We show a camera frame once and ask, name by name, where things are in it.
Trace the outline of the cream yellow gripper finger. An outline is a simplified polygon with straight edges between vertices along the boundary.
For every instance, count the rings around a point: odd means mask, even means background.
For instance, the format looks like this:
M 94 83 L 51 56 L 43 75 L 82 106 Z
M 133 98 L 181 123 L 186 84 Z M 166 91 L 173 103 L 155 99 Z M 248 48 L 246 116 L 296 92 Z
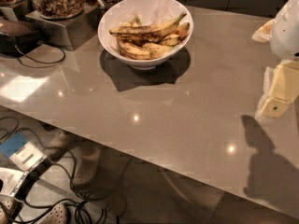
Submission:
M 263 75 L 263 95 L 257 105 L 256 119 L 281 117 L 299 96 L 299 62 L 282 60 Z

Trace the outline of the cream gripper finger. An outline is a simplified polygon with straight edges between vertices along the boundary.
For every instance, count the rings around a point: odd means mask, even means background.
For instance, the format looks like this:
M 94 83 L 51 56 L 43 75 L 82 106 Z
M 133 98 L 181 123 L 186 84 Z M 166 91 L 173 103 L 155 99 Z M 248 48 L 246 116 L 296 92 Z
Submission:
M 262 25 L 258 30 L 256 30 L 253 35 L 252 39 L 257 42 L 266 43 L 270 41 L 272 26 L 274 24 L 274 19 L 266 22 Z

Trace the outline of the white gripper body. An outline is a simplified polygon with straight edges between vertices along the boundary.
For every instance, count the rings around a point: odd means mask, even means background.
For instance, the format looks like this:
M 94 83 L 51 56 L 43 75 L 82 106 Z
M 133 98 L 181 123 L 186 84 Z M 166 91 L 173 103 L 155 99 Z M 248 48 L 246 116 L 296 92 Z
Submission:
M 276 15 L 270 49 L 281 59 L 299 59 L 299 0 L 288 0 Z

